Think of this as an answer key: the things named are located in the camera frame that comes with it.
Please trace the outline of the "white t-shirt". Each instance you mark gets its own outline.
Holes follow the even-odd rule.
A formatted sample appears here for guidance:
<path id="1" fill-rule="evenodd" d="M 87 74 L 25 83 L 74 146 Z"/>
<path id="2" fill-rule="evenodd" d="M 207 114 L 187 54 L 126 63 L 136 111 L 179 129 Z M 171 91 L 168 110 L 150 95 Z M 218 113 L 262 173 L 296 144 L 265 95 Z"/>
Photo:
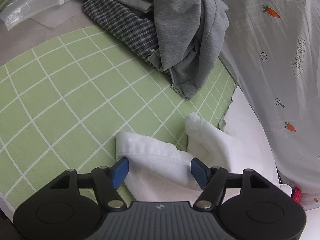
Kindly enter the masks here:
<path id="1" fill-rule="evenodd" d="M 137 133 L 116 135 L 116 157 L 129 160 L 125 184 L 135 200 L 194 203 L 201 188 L 191 174 L 193 158 L 199 158 L 208 167 L 222 167 L 231 173 L 252 168 L 291 195 L 291 187 L 279 182 L 272 151 L 255 114 L 227 112 L 222 128 L 217 129 L 191 113 L 185 119 L 185 131 L 186 151 Z"/>

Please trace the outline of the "red knitted garment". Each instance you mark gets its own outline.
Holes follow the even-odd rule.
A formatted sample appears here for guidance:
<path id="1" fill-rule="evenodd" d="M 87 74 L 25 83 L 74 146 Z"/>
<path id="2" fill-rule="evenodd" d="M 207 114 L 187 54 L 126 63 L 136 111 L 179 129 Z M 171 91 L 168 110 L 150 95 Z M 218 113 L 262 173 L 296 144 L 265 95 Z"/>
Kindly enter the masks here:
<path id="1" fill-rule="evenodd" d="M 301 189 L 298 187 L 295 187 L 293 189 L 292 199 L 300 205 L 301 197 L 302 197 Z"/>

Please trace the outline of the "green grid-pattern mat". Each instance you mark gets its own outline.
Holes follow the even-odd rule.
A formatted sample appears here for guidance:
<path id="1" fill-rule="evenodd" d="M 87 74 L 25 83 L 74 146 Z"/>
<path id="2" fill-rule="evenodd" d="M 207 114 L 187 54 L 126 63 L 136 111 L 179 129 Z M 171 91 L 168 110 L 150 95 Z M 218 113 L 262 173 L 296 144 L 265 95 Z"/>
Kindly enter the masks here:
<path id="1" fill-rule="evenodd" d="M 235 84 L 217 62 L 183 100 L 164 74 L 97 26 L 45 42 L 1 66 L 1 209 L 11 215 L 68 168 L 115 161 L 115 136 L 136 132 L 185 150 L 186 115 L 217 126 Z"/>

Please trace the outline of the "grey carrot-print storage bag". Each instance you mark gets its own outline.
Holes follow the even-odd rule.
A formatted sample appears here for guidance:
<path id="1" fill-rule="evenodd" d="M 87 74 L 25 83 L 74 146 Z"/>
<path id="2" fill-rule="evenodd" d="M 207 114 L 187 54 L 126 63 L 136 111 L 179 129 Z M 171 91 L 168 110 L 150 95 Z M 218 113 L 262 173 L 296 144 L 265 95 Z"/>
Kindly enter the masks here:
<path id="1" fill-rule="evenodd" d="M 281 180 L 319 207 L 319 0 L 222 0 L 227 69 L 257 115 Z"/>

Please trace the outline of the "dark plaid shirt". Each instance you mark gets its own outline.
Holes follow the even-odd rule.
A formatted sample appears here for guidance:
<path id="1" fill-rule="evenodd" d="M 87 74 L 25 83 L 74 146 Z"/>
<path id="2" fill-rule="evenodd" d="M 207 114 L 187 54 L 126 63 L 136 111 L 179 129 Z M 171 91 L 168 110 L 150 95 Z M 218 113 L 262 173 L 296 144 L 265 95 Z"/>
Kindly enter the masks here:
<path id="1" fill-rule="evenodd" d="M 149 63 L 149 58 L 158 50 L 154 22 L 138 16 L 127 6 L 114 0 L 88 0 L 82 9 L 143 61 Z"/>

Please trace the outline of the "grey jersey garment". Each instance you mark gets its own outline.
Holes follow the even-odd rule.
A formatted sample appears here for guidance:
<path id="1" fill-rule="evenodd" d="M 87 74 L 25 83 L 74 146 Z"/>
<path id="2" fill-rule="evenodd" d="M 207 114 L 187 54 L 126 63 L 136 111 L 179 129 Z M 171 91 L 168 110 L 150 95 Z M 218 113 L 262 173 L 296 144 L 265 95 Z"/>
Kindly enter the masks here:
<path id="1" fill-rule="evenodd" d="M 192 99 L 220 54 L 229 25 L 227 5 L 221 0 L 114 1 L 154 22 L 158 50 L 148 64 L 169 75 L 173 90 L 182 98 Z"/>

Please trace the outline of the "clear plastic zip bag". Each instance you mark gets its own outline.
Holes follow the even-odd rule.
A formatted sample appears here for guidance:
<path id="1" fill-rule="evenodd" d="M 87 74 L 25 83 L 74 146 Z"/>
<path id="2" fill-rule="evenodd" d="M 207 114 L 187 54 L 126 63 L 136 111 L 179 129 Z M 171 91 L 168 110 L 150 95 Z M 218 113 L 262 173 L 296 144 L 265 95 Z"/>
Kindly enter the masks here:
<path id="1" fill-rule="evenodd" d="M 29 18 L 57 28 L 81 12 L 80 0 L 10 0 L 1 10 L 1 20 L 8 30 Z"/>

